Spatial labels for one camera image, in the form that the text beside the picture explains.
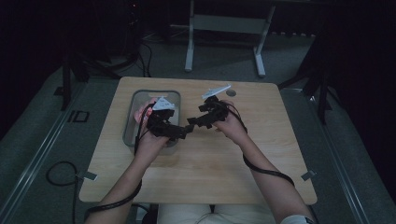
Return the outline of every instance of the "hand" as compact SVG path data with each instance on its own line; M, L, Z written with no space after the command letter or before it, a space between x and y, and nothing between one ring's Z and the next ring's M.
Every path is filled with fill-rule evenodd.
M234 113L236 113L236 110L233 107L233 102L225 100L222 102L232 105L228 107ZM224 121L216 121L213 123L213 125L222 131L228 138L233 140L233 142L238 146L240 146L248 138L248 134L245 131L243 125L232 113L228 113L228 116Z
M134 112L134 119L136 123L140 123L142 116L142 131L141 138L139 141L139 146L134 155L134 161L143 162L146 166L149 166L158 156L161 149L166 145L166 142L169 140L168 137L156 137L150 131L148 131L146 125L148 122L148 118L152 113L152 108L149 108L145 115L143 115L144 109L149 105L153 104L156 101L156 98L152 98L149 102L142 105L137 111Z

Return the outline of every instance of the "light wood tabletop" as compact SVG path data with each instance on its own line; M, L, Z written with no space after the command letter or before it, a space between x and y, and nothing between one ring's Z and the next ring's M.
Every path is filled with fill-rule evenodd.
M99 202L130 164L133 153L123 140L129 107L136 91L172 90L181 96L180 126L187 118L204 113L202 95L208 89L231 84L234 97L225 92L220 100L231 100L238 109L248 133L267 158L289 175L306 204L317 196L307 172L290 120L276 85L256 82L123 77L109 108L103 130L88 171L95 181L85 180L79 198ZM244 164L237 145L215 132L215 128L194 128L186 139L178 140L173 153L160 155L146 171L135 203L263 203L254 179Z

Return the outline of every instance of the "person's left hand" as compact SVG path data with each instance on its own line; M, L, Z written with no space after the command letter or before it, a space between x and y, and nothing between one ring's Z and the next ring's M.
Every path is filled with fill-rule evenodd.
M136 155L134 155L134 160L143 162L147 166L149 166L157 158L161 149L166 145L166 142L169 140L168 137L156 137L154 134L148 131L146 127L147 121L152 112L152 108L149 108L146 114L143 115L144 109L149 104L153 104L155 101L156 99L152 98L149 102L145 103L137 111L134 112L134 118L137 124L140 123L142 116L144 116L141 138L139 141Z

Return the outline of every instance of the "human arm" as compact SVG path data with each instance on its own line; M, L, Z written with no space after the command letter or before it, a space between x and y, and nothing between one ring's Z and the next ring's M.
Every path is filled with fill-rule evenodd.
M278 172L233 114L229 113L226 120L217 121L214 125L241 148L244 156L254 166L263 170ZM300 194L288 180L253 170L251 170L251 173L262 196L271 208L276 223L280 223L284 218L292 215L302 215L313 219Z
M141 113L142 109L137 111L136 120L141 120ZM146 130L143 133L131 163L110 192L99 202L99 206L116 203L130 197L138 187L146 170L157 158L160 150L169 140L167 137L156 137L151 132L146 132ZM112 209L91 213L86 223L125 223L132 202L133 200Z

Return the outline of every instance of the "white tag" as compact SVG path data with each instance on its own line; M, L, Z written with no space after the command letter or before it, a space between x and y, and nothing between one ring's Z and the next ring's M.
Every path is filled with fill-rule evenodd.
M208 97L217 95L218 93L220 93L222 91L225 91L225 90L228 90L230 88L231 88L231 84L228 84L228 86L225 86L225 87L218 87L218 88L215 88L215 89L209 89L209 91L207 93L202 95L202 99L206 99Z
M172 109L175 108L175 105L167 101L163 96L155 103L152 107L153 110L163 110L163 109Z

